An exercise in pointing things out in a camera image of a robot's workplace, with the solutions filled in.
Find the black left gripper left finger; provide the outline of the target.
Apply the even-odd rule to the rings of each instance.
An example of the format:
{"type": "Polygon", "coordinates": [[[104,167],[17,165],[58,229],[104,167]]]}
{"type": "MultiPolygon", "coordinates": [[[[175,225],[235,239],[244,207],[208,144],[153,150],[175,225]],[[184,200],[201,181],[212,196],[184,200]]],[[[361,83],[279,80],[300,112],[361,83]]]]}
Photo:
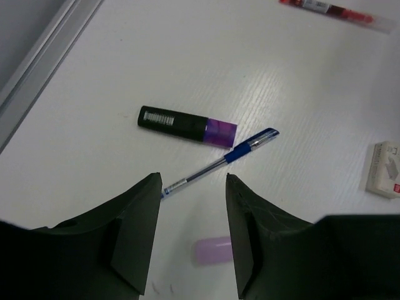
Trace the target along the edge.
{"type": "Polygon", "coordinates": [[[138,299],[146,290],[161,175],[55,227],[1,223],[2,299],[138,299]]]}

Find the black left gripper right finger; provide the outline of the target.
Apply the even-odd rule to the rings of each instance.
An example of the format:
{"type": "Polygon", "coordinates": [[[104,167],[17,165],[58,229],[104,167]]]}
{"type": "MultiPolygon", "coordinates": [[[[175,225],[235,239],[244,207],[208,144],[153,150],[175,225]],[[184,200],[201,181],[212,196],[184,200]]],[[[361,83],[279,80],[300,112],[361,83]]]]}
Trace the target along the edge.
{"type": "Polygon", "coordinates": [[[330,215],[315,223],[226,177],[239,299],[398,299],[399,216],[330,215]]]}

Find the blue ballpoint pen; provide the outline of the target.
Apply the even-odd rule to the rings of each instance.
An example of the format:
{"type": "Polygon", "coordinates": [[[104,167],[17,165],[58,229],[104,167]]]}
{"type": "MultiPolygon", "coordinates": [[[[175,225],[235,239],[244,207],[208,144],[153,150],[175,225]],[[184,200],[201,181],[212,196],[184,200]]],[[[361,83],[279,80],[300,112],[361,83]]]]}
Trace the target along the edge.
{"type": "Polygon", "coordinates": [[[215,170],[221,168],[222,166],[228,165],[237,161],[241,157],[249,154],[252,151],[260,148],[261,146],[269,143],[276,137],[278,137],[280,132],[276,129],[271,127],[260,131],[259,133],[247,138],[245,141],[239,143],[235,146],[230,152],[225,154],[223,157],[219,158],[218,160],[212,162],[211,164],[207,165],[206,167],[200,169],[199,171],[195,172],[192,175],[186,176],[179,181],[175,182],[174,184],[165,187],[161,192],[161,199],[166,199],[170,195],[176,193],[178,190],[182,189],[183,187],[191,184],[192,182],[204,177],[206,174],[212,173],[215,170]]]}

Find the purple black highlighter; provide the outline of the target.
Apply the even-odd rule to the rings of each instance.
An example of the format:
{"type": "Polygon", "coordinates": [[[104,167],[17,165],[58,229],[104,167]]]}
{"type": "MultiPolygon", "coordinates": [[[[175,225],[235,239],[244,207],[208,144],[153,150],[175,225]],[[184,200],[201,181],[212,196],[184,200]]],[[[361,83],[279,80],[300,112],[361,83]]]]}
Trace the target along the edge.
{"type": "Polygon", "coordinates": [[[141,108],[137,125],[221,148],[233,147],[237,131],[237,125],[230,122],[151,106],[141,108]]]}

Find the red gel pen clear cap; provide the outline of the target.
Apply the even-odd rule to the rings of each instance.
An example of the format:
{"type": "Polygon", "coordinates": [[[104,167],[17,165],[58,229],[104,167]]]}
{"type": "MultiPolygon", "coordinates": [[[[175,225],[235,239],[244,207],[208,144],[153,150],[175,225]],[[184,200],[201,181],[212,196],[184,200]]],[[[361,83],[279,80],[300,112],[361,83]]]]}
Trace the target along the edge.
{"type": "Polygon", "coordinates": [[[376,16],[366,12],[360,12],[341,6],[335,6],[323,1],[315,0],[280,0],[281,4],[304,9],[318,14],[327,15],[330,18],[340,19],[348,23],[369,28],[382,33],[391,33],[397,26],[396,21],[376,16]]]}

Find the aluminium frame rail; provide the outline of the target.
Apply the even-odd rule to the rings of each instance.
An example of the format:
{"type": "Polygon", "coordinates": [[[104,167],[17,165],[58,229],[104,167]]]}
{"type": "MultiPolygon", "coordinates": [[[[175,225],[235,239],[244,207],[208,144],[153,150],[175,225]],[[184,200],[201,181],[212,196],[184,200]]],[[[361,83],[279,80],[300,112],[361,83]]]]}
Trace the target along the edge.
{"type": "Polygon", "coordinates": [[[64,1],[2,88],[2,151],[102,3],[64,1]]]}

